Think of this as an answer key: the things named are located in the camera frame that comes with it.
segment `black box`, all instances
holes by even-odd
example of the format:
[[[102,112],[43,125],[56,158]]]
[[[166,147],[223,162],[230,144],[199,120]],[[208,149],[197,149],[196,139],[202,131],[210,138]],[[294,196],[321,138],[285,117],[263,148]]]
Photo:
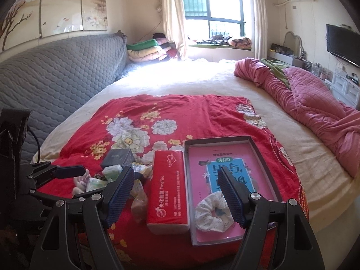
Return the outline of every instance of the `black box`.
[[[111,149],[105,156],[101,167],[104,169],[108,166],[121,165],[132,167],[135,161],[134,155],[131,149]]]

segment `white drawer cabinet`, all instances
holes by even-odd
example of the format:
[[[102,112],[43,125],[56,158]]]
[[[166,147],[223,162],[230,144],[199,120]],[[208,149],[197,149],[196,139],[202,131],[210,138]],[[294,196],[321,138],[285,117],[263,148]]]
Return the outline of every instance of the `white drawer cabinet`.
[[[338,76],[338,75],[334,75],[334,79],[333,79],[333,83],[332,85],[334,86],[334,88],[336,88],[338,91],[340,91],[341,93],[344,92],[345,87],[346,87],[346,79]]]
[[[330,90],[338,101],[360,110],[360,87],[355,83],[335,74]]]

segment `green folded blanket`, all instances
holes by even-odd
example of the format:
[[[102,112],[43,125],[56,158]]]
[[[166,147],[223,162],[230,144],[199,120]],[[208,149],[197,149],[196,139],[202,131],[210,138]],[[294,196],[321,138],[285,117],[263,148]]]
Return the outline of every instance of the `green folded blanket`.
[[[285,86],[291,90],[289,80],[286,78],[283,72],[283,69],[288,68],[288,66],[285,63],[278,61],[271,61],[267,59],[261,59],[260,62],[263,63],[265,66],[267,66],[274,74],[274,76],[278,78],[280,81],[282,81],[285,84]]]
[[[151,47],[155,47],[155,46],[158,46],[157,41],[155,39],[149,39],[144,42],[138,42],[133,45],[127,45],[126,48],[129,50],[132,50],[132,51],[141,51],[146,48],[151,48]]]

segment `blue mesh pad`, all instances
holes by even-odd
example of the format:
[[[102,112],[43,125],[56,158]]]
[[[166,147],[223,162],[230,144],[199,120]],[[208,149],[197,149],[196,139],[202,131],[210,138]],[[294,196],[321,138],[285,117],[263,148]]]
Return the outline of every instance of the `blue mesh pad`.
[[[119,220],[119,216],[124,209],[125,203],[129,198],[130,191],[134,185],[134,171],[129,170],[120,183],[113,198],[109,202],[109,211],[105,219],[105,226],[110,228],[111,225]]]
[[[234,221],[243,227],[246,223],[246,218],[240,198],[222,170],[219,170],[217,179]]]

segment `window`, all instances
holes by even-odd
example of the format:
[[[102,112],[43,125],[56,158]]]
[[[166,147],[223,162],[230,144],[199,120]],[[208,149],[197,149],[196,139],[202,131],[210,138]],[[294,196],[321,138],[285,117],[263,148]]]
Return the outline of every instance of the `window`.
[[[245,36],[242,0],[184,0],[186,30],[191,40]]]

